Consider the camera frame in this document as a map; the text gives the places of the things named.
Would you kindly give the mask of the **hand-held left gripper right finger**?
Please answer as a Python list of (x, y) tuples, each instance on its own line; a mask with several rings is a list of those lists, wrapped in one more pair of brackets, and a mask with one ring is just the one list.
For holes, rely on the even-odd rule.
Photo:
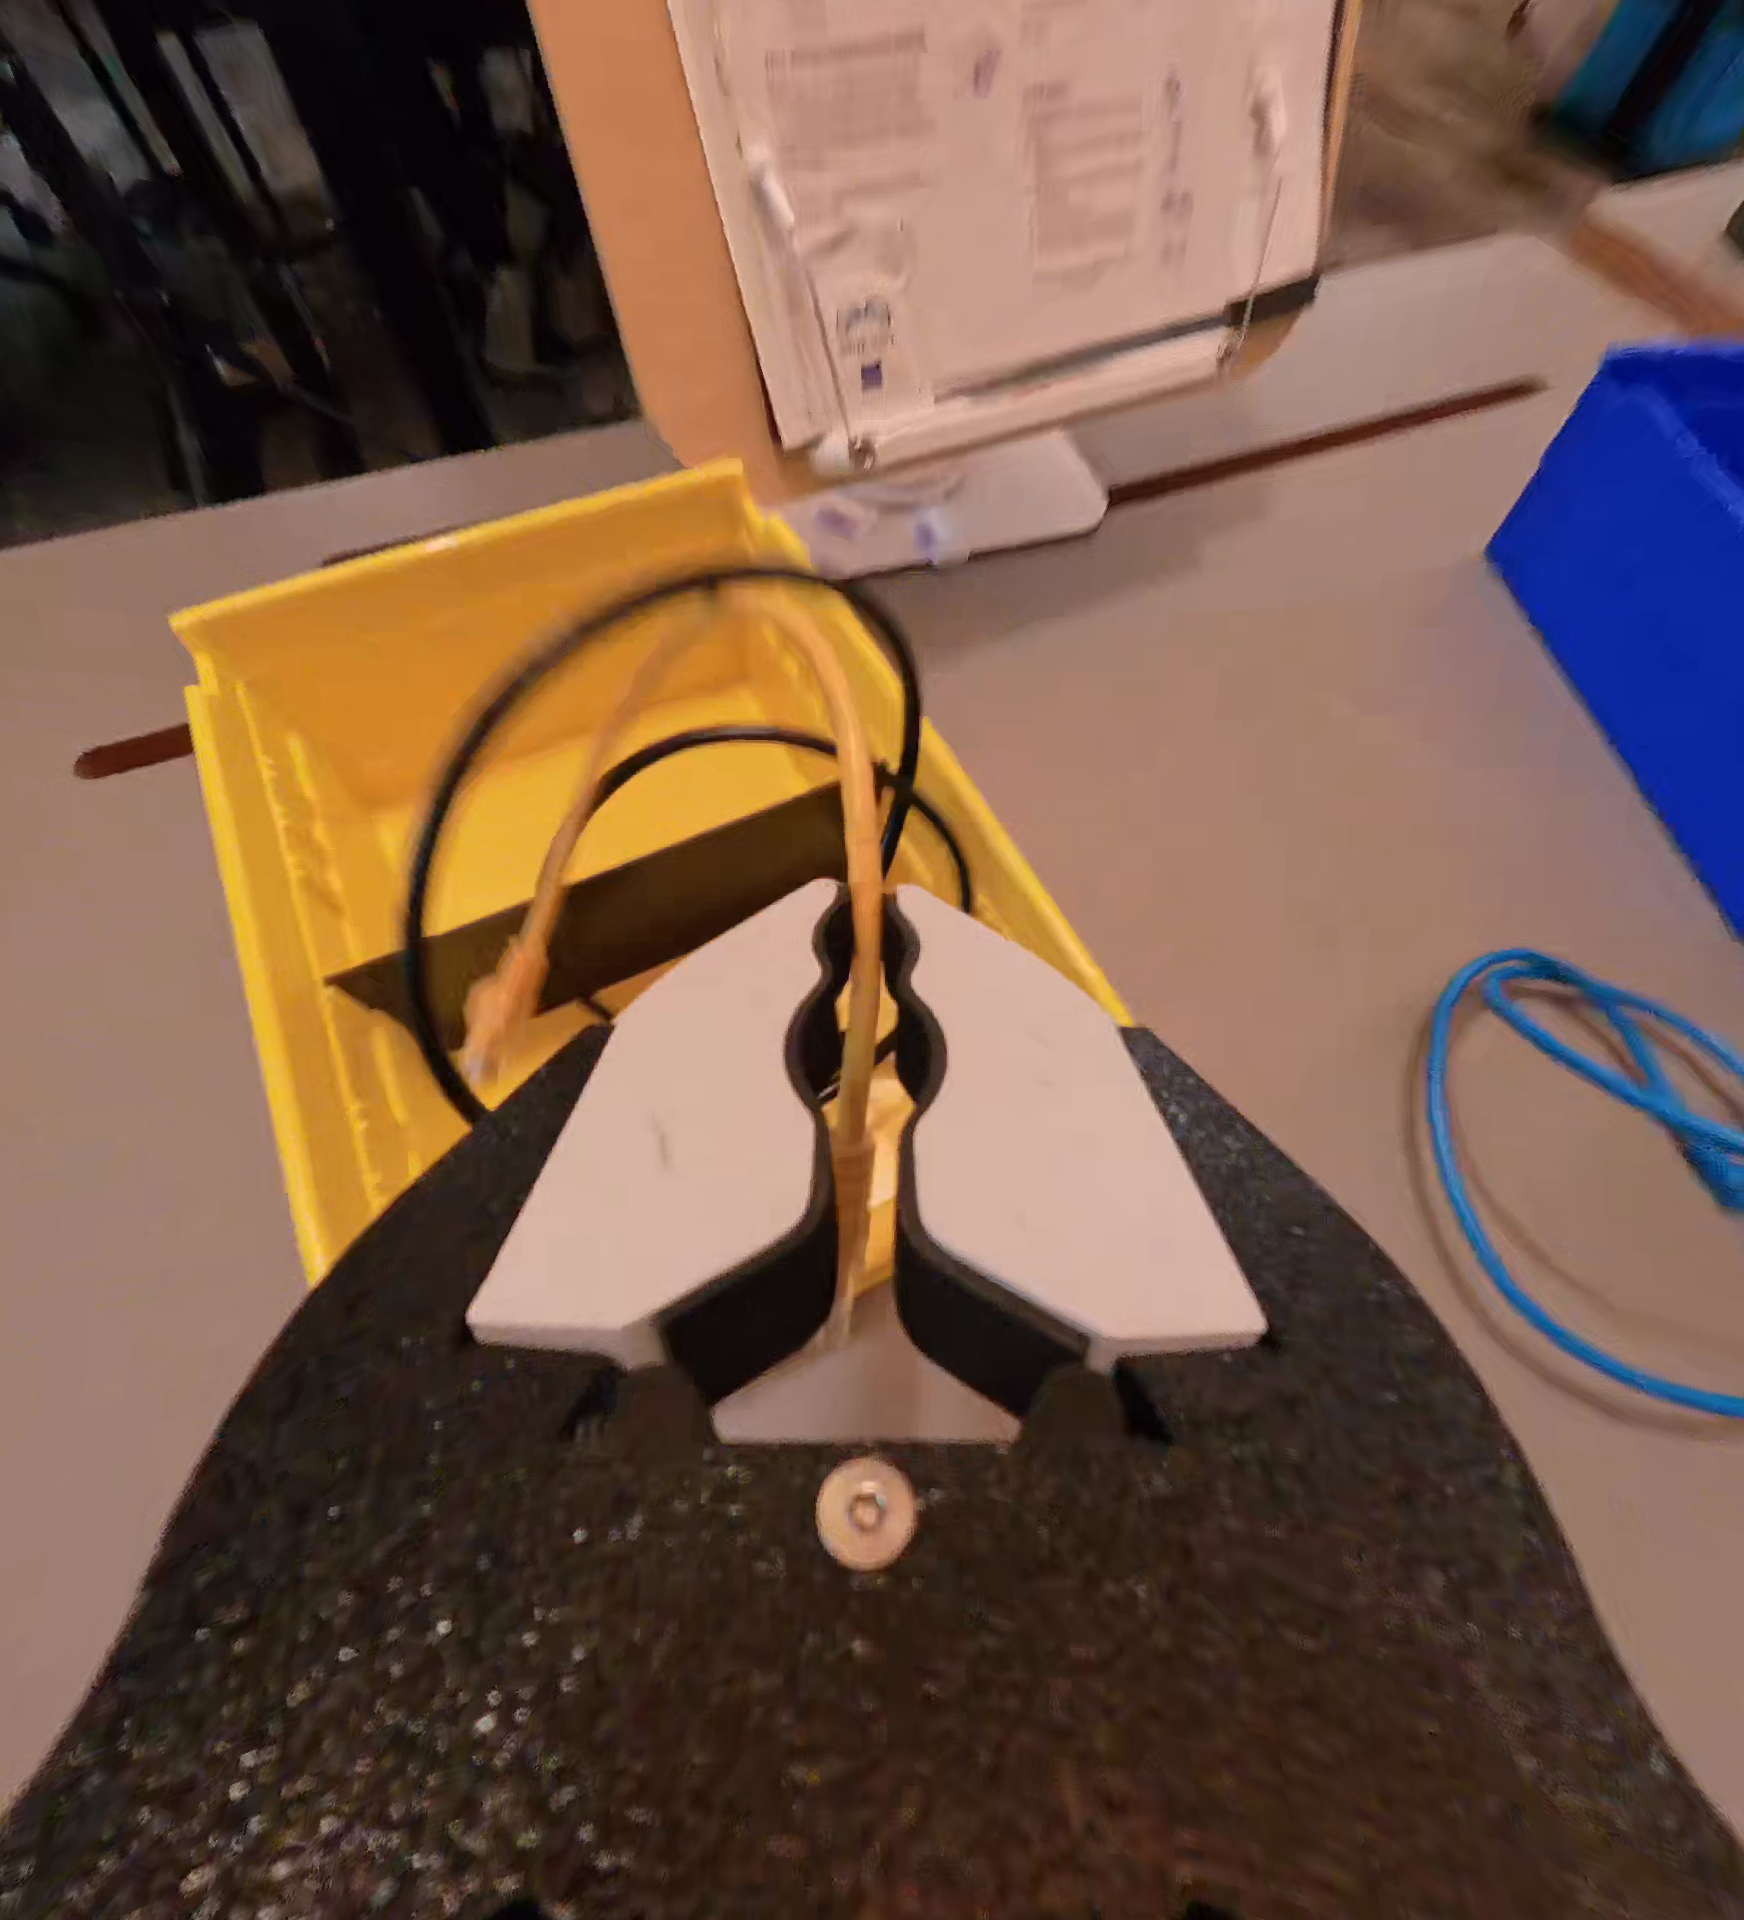
[(918, 885), (886, 899), (886, 988), (910, 1099), (890, 1284), (931, 1363), (1020, 1420), (1057, 1373), (1265, 1337), (1119, 1018)]

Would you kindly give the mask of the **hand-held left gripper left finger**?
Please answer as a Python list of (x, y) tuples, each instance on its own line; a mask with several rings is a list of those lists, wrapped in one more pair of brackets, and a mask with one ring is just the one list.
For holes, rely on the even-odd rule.
[(666, 1365), (717, 1404), (821, 1331), (836, 1199), (797, 1048), (844, 915), (841, 885), (803, 883), (614, 1020), (465, 1309), (482, 1346)]

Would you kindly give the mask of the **yellow plastic bin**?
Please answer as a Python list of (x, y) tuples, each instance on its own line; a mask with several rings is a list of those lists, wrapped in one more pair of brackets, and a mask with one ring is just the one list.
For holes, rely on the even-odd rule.
[[(411, 1032), (327, 988), (402, 949), (416, 836), (448, 756), (512, 660), (621, 594), (724, 564), (816, 570), (738, 464), (596, 492), (410, 543), (173, 616), (196, 686), (189, 727), (236, 969), (307, 1284), (464, 1138)], [(601, 768), (695, 730), (830, 739), (784, 616), (792, 589), (636, 616), (504, 720), (451, 800), (423, 932), (529, 901), (596, 734), (655, 639), (695, 633)], [(836, 782), (830, 756), (720, 742), (638, 772), (578, 842), (571, 883)], [(927, 721), (891, 883), (961, 899), (1085, 988), (1124, 1005)]]

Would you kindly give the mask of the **grey desk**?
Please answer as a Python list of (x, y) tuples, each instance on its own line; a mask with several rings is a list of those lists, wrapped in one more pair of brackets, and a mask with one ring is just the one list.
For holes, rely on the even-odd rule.
[[(1550, 391), (1141, 496), (896, 582), (931, 713), (1156, 1031), (1457, 1334), (1660, 1727), (1744, 1837), (1744, 1433), (1591, 1402), (1439, 1250), (1408, 1059), (1448, 973), (1559, 952), (1744, 1047), (1724, 935), (1483, 564), (1638, 314), (1537, 242), (1358, 270), (1239, 402), (1101, 436), (1116, 479), (1295, 443), (1461, 373)], [(167, 615), (345, 551), (645, 479), (638, 426), (0, 552), (0, 1814), (305, 1286)]]

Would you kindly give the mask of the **black bin divider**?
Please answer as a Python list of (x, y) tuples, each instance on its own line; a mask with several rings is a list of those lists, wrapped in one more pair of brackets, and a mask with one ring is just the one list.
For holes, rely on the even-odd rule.
[[(838, 783), (756, 807), (571, 883), (548, 946), (538, 1013), (672, 962), (811, 881), (846, 880)], [(461, 1045), (461, 1002), (521, 932), (529, 901), (421, 941), (439, 1037)], [(331, 973), (325, 986), (413, 1029), (402, 949)]]

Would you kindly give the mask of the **white flat stand base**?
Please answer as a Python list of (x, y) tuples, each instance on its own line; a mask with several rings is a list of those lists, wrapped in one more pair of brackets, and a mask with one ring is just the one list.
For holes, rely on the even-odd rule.
[(948, 570), (1098, 530), (1106, 490), (1063, 430), (861, 474), (777, 506), (832, 580)]

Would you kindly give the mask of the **blue plastic bin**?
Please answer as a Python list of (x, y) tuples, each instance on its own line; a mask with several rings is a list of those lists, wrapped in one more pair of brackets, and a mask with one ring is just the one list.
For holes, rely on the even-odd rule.
[(1744, 945), (1744, 341), (1610, 351), (1487, 558)]

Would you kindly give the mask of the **cardboard box with label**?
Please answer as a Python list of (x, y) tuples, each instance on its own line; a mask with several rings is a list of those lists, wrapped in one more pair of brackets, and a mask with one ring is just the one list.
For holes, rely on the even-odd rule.
[(666, 5), (774, 443), (929, 462), (1309, 299), (1352, 5)]

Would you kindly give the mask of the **dark metal rack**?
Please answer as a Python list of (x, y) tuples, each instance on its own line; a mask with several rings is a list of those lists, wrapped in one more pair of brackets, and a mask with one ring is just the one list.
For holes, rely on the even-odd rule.
[(0, 157), (187, 504), (638, 411), (523, 2), (0, 5)]

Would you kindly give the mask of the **blue container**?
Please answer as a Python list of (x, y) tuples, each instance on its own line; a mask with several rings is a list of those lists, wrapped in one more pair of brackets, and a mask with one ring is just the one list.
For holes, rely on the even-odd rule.
[(1533, 119), (1624, 181), (1727, 157), (1744, 134), (1744, 2), (1601, 5)]

